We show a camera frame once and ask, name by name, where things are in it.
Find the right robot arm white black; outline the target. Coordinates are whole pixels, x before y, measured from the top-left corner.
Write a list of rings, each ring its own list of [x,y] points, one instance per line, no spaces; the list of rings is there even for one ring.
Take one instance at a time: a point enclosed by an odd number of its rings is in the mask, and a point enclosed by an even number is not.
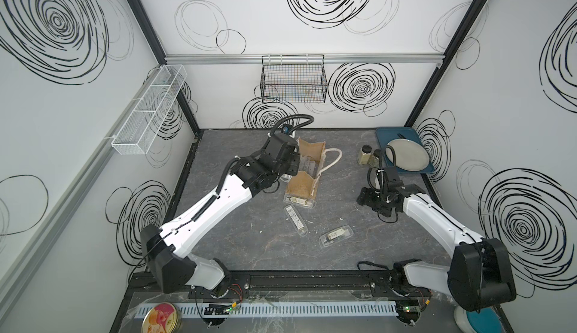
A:
[[[392,285],[422,287],[451,297],[467,311],[482,310],[517,297],[509,252],[497,238],[485,238],[437,205],[419,186],[404,184],[394,167],[368,170],[361,206],[386,217],[405,214],[419,223],[451,258],[448,266],[408,259],[396,262]]]

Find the clear compass case lone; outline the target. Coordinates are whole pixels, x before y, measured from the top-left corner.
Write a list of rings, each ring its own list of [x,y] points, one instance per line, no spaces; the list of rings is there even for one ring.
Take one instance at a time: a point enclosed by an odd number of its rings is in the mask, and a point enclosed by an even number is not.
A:
[[[320,247],[327,248],[341,241],[347,240],[354,235],[353,229],[349,225],[333,229],[319,237]]]

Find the clear compass case blue compass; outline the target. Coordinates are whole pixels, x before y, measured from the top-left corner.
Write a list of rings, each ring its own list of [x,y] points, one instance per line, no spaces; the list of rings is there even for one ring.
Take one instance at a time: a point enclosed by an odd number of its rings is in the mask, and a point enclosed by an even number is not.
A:
[[[301,159],[300,170],[306,172],[309,176],[315,178],[318,172],[319,164],[312,159],[312,157],[306,156]]]

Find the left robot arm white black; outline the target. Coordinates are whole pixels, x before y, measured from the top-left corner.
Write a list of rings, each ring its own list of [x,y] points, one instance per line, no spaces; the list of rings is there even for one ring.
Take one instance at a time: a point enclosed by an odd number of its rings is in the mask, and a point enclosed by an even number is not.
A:
[[[160,227],[150,224],[142,229],[143,259],[162,292],[193,286],[224,295],[231,283],[228,269],[218,259],[193,254],[194,247],[224,217],[281,176],[297,175],[299,162],[295,138],[269,133],[260,150],[228,161],[217,186],[195,205]]]

